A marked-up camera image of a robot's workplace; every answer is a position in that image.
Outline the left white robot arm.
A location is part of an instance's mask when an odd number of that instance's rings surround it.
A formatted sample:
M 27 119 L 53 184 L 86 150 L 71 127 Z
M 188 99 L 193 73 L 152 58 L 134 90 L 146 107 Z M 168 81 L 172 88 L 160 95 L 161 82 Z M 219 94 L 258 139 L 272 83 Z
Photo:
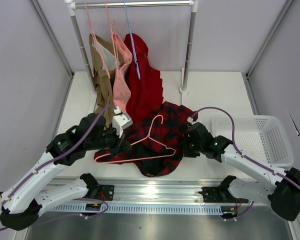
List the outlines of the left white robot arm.
M 58 134 L 27 174 L 9 190 L 0 192 L 3 228 L 24 230 L 45 212 L 71 200 L 97 200 L 103 204 L 106 198 L 112 197 L 114 186 L 100 185 L 90 173 L 83 173 L 73 182 L 54 190 L 45 191 L 44 188 L 74 162 L 84 158 L 88 151 L 108 149 L 116 156 L 130 150 L 132 147 L 125 140 L 125 129 L 132 124 L 127 113 L 120 113 L 106 128 L 106 119 L 101 114 L 90 113 L 78 125 Z

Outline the red plaid skirt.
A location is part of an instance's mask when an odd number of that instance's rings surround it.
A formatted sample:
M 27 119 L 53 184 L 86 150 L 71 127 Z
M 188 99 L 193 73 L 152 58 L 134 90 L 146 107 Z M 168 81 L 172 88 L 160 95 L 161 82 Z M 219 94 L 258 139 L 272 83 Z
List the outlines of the red plaid skirt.
M 133 123 L 126 129 L 126 139 L 130 144 L 143 139 L 148 134 L 153 118 L 157 115 L 163 115 L 163 124 L 161 124 L 160 118 L 155 120 L 151 131 L 151 137 L 166 146 L 175 149 L 176 153 L 174 156 L 170 157 L 126 163 L 135 164 L 141 174 L 149 178 L 162 177 L 172 173 L 183 158 L 183 136 L 188 128 L 187 118 L 191 117 L 194 113 L 194 111 L 184 105 L 176 105 L 165 101 L 160 108 L 153 110 L 144 122 Z M 172 150 L 166 150 L 163 146 L 147 139 L 132 145 L 132 150 L 125 151 L 116 157 L 112 156 L 108 149 L 104 149 L 96 152 L 94 158 L 104 154 L 110 154 L 97 160 L 98 162 L 108 162 L 169 155 L 172 152 Z

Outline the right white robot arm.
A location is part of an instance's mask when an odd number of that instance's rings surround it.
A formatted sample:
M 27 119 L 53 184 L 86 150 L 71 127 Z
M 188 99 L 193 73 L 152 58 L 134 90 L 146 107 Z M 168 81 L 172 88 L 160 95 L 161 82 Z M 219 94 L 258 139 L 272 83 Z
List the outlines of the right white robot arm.
M 246 182 L 227 176 L 227 184 L 218 189 L 224 202 L 243 198 L 268 205 L 281 218 L 293 222 L 300 214 L 300 171 L 294 167 L 286 170 L 253 159 L 240 150 L 235 142 L 224 136 L 212 136 L 206 127 L 196 122 L 184 135 L 183 155 L 196 158 L 200 155 L 240 170 L 254 179 Z

